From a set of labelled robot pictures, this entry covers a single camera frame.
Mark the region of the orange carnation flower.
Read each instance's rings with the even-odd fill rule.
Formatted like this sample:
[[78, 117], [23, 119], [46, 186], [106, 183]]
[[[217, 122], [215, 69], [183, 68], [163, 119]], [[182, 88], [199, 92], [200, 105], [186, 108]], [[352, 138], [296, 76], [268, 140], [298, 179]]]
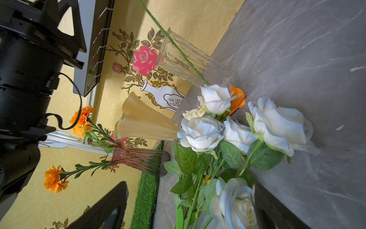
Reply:
[[44, 187], [53, 192], [59, 193], [65, 190], [68, 187], [69, 181], [67, 180], [69, 177], [74, 176], [74, 178], [79, 178], [82, 173], [93, 170], [91, 176], [98, 170], [110, 170], [111, 172], [116, 171], [114, 167], [110, 166], [110, 161], [102, 160], [101, 162], [89, 162], [89, 165], [83, 166], [81, 164], [75, 165], [75, 170], [73, 171], [65, 171], [62, 166], [58, 166], [57, 168], [52, 165], [51, 168], [44, 173], [45, 183]]

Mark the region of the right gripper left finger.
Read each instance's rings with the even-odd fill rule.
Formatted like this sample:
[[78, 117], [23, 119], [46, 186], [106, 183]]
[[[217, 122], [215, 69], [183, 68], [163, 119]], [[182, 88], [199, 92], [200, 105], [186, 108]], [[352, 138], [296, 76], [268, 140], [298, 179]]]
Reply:
[[124, 220], [128, 195], [127, 183], [120, 182], [68, 228], [120, 229]]

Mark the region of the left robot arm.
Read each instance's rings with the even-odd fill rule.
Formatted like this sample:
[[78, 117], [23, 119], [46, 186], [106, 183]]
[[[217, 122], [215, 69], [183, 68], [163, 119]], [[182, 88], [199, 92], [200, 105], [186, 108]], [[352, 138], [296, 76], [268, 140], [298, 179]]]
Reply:
[[63, 65], [83, 68], [78, 1], [1, 1], [1, 216], [28, 184], [41, 157], [51, 95]]

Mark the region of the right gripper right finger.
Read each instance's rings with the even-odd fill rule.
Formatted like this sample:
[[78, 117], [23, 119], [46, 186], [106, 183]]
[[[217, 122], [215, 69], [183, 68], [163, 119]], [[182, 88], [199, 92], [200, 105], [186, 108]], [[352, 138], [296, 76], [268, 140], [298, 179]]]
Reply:
[[253, 185], [253, 201], [260, 229], [310, 229], [260, 183]]

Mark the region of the orange marigold flower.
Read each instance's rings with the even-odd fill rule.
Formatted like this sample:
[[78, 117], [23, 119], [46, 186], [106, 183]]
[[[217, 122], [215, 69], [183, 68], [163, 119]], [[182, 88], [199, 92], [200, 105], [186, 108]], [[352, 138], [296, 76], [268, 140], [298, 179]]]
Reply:
[[96, 144], [115, 144], [113, 132], [106, 129], [102, 124], [96, 124], [91, 119], [91, 114], [95, 109], [92, 106], [86, 106], [81, 109], [81, 113], [75, 112], [70, 123], [76, 125], [71, 129], [78, 137], [90, 138]]

